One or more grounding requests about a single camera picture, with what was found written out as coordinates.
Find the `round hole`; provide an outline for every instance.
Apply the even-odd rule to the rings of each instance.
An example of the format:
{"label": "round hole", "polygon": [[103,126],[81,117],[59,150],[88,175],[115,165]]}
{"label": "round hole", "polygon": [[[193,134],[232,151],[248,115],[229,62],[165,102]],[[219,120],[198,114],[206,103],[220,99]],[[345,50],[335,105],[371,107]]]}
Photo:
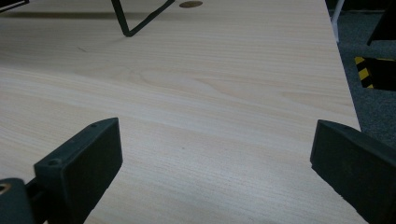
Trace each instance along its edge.
{"label": "round hole", "polygon": [[54,166],[54,165],[59,165],[60,163],[61,163],[61,160],[54,159],[54,160],[50,160],[48,165]]}
{"label": "round hole", "polygon": [[188,1],[180,4],[179,6],[184,8],[190,8],[190,7],[198,7],[201,4],[203,4],[203,2],[201,1]]}
{"label": "round hole", "polygon": [[0,184],[0,195],[6,193],[11,188],[10,184]]}

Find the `black metal rod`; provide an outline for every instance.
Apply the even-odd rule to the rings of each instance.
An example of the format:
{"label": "black metal rod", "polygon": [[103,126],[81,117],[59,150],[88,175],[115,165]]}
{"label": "black metal rod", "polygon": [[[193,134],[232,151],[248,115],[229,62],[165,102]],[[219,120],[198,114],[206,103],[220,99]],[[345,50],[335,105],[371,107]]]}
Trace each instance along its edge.
{"label": "black metal rod", "polygon": [[168,0],[163,4],[161,7],[157,8],[157,10],[151,12],[143,21],[141,21],[134,29],[131,31],[129,30],[128,23],[125,19],[125,14],[122,10],[122,5],[120,0],[111,0],[111,3],[113,4],[114,11],[116,12],[117,19],[119,21],[121,30],[125,36],[133,36],[137,34],[143,27],[145,27],[147,24],[149,24],[152,20],[154,20],[158,15],[160,15],[166,8],[168,8],[170,5],[172,5],[175,2],[175,0]]}

